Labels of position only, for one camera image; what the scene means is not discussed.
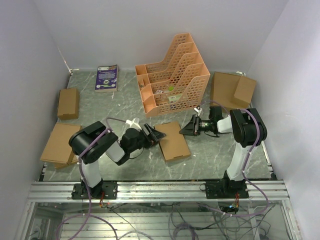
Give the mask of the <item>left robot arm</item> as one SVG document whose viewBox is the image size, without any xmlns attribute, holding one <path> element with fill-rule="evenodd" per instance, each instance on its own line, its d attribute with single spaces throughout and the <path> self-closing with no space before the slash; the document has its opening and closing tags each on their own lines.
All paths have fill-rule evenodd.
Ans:
<svg viewBox="0 0 320 240">
<path fill-rule="evenodd" d="M 97 121 L 74 133 L 68 144 L 78 160 L 81 183 L 85 194 L 98 198 L 103 192 L 103 178 L 100 174 L 99 158 L 107 155 L 116 165 L 123 165 L 131 159 L 131 153 L 140 149 L 149 149 L 162 140 L 166 134 L 149 124 L 140 126 L 139 118 L 120 120 L 128 125 L 124 135 L 119 137 L 112 130 L 107 118 L 105 124 Z"/>
</svg>

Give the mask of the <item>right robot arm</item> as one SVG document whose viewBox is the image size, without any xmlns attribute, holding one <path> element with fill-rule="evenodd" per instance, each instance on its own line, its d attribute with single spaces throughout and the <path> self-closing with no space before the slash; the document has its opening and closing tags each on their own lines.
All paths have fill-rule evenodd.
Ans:
<svg viewBox="0 0 320 240">
<path fill-rule="evenodd" d="M 201 132 L 212 132 L 214 138 L 232 133 L 235 150 L 231 163 L 223 178 L 209 180 L 204 184 L 208 199 L 241 197 L 247 198 L 247 169 L 255 149 L 267 138 L 267 128 L 256 108 L 233 109 L 223 117 L 222 107 L 211 106 L 208 120 L 194 114 L 179 133 L 184 136 L 198 136 Z"/>
</svg>

